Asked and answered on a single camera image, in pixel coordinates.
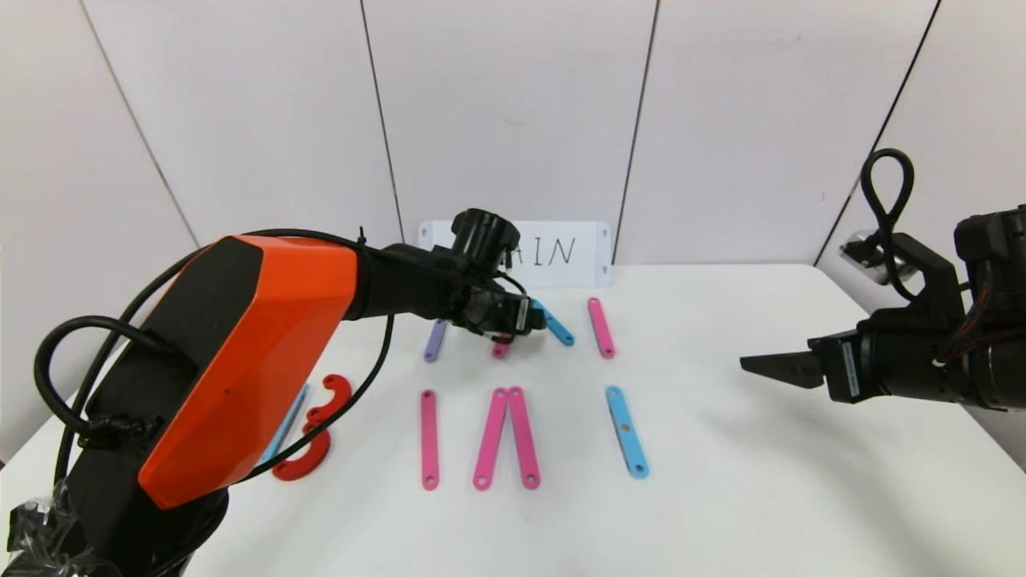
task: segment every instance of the purple plastic bar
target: purple plastic bar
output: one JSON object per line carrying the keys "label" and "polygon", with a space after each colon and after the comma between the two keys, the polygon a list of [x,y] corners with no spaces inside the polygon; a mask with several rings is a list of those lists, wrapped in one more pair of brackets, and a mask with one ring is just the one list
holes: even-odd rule
{"label": "purple plastic bar", "polygon": [[448,322],[442,319],[435,321],[435,325],[431,328],[431,337],[428,338],[428,346],[424,349],[424,360],[428,362],[434,362],[438,359],[438,349],[442,346],[442,337],[445,336],[445,328],[448,326]]}

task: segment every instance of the black end effector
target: black end effector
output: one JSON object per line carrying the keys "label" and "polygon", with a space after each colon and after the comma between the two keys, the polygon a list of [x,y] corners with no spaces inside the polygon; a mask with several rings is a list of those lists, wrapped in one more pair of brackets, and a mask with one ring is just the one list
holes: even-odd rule
{"label": "black end effector", "polygon": [[812,339],[806,352],[744,357],[741,367],[802,388],[825,378],[840,402],[895,395],[1026,408],[1026,205],[966,219],[954,238],[975,300],[968,314],[951,263],[899,233],[895,255],[925,281],[908,306]]}
{"label": "black end effector", "polygon": [[504,276],[520,233],[492,213],[471,208],[452,222],[451,248],[409,244],[358,253],[359,279],[347,320],[411,312],[483,334],[527,335],[545,329],[545,313],[530,297],[507,292]]}

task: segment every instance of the plastic wrap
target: plastic wrap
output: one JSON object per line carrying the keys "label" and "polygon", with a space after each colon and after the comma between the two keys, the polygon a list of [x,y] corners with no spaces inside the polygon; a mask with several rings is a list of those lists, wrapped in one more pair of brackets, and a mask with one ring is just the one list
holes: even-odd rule
{"label": "plastic wrap", "polygon": [[113,565],[84,546],[75,522],[64,483],[49,497],[18,505],[10,512],[11,557],[3,577],[120,577]]}

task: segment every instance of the pink plastic bar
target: pink plastic bar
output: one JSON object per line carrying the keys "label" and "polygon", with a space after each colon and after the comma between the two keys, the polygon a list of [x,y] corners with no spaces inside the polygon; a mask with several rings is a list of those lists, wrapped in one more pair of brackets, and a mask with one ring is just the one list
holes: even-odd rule
{"label": "pink plastic bar", "polygon": [[520,387],[510,387],[510,419],[513,421],[513,437],[516,438],[516,456],[520,461],[520,479],[527,489],[538,489],[542,484],[542,472],[538,468],[538,456],[535,455],[527,402]]}
{"label": "pink plastic bar", "polygon": [[591,314],[591,325],[595,329],[599,354],[605,358],[613,358],[617,354],[617,347],[613,345],[613,335],[609,335],[609,325],[605,322],[601,301],[595,297],[588,299],[588,313]]}
{"label": "pink plastic bar", "polygon": [[[513,335],[510,335],[509,333],[503,333],[503,337],[507,339],[512,336]],[[510,351],[509,343],[496,343],[496,345],[491,347],[491,356],[496,358],[506,358],[506,354],[509,353],[509,351]]]}
{"label": "pink plastic bar", "polygon": [[481,450],[477,454],[477,466],[474,467],[472,484],[478,491],[487,491],[491,487],[491,476],[496,472],[496,459],[499,457],[499,440],[503,436],[503,423],[506,421],[506,403],[509,391],[498,388],[491,393],[491,407],[488,408],[488,418],[484,423],[484,436],[481,438]]}
{"label": "pink plastic bar", "polygon": [[435,391],[421,393],[421,484],[425,491],[434,491],[438,476],[438,416]]}

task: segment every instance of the white sign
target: white sign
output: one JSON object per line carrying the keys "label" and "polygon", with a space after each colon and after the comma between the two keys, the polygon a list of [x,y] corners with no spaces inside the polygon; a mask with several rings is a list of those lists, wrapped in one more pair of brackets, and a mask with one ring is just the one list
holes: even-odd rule
{"label": "white sign", "polygon": [[[516,221],[520,245],[507,272],[528,288],[588,288],[611,282],[613,233],[606,223]],[[418,244],[449,248],[452,221],[421,224]]]}

